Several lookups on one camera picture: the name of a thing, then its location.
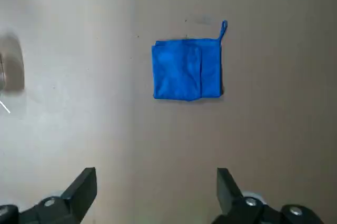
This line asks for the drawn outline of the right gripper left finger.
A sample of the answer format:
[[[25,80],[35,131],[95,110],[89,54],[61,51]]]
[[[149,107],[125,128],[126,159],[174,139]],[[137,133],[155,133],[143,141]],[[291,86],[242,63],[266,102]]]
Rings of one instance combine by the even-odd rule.
[[[16,205],[1,205],[1,223],[81,223],[96,196],[96,169],[85,168],[60,196],[22,212]]]

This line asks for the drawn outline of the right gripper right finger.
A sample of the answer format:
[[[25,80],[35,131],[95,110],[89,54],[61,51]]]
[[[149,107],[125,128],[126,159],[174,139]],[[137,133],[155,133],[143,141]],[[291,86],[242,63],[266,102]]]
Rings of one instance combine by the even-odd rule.
[[[216,195],[222,213],[212,224],[318,224],[323,221],[311,209],[284,205],[277,211],[255,196],[244,196],[226,168],[217,169]]]

